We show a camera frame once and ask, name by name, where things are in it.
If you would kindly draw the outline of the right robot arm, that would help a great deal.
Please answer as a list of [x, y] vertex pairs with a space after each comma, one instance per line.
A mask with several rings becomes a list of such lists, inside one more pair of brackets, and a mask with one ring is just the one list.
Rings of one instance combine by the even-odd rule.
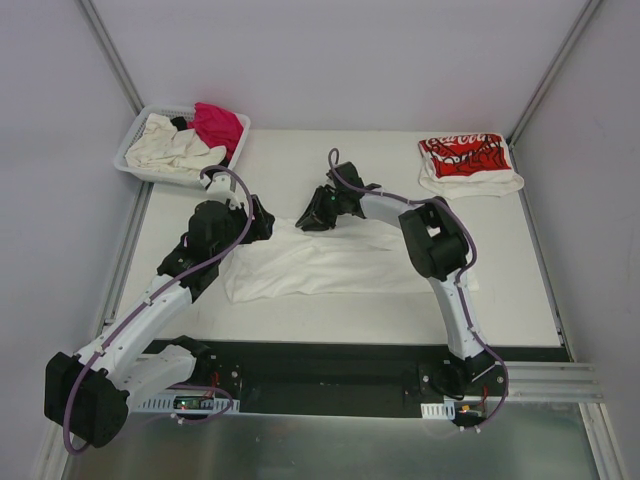
[[409, 260], [436, 295], [447, 333], [449, 359], [429, 375], [431, 388], [461, 400], [486, 381], [496, 357], [488, 351], [476, 323], [468, 271], [477, 259], [469, 232], [446, 201], [412, 201], [362, 182], [356, 167], [339, 164], [327, 173], [296, 222], [302, 231], [327, 231], [342, 215], [372, 219], [401, 231]]

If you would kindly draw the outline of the plain white t-shirt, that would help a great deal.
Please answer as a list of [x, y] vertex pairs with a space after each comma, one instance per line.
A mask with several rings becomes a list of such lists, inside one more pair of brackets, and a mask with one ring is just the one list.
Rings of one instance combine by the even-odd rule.
[[234, 250], [222, 280], [233, 303], [293, 294], [433, 292], [413, 268], [398, 228], [357, 217], [322, 232], [278, 218], [270, 239]]

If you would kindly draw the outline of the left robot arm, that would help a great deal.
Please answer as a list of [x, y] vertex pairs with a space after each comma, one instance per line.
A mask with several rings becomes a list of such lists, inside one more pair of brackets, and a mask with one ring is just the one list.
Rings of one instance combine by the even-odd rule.
[[247, 202], [206, 200], [157, 267], [137, 303], [72, 355], [56, 353], [45, 369], [45, 416], [61, 426], [65, 448], [79, 455], [110, 443], [133, 409], [173, 386], [225, 398], [210, 348], [182, 335], [147, 360], [139, 357], [175, 317], [218, 278], [238, 245], [267, 240], [275, 218], [255, 194]]

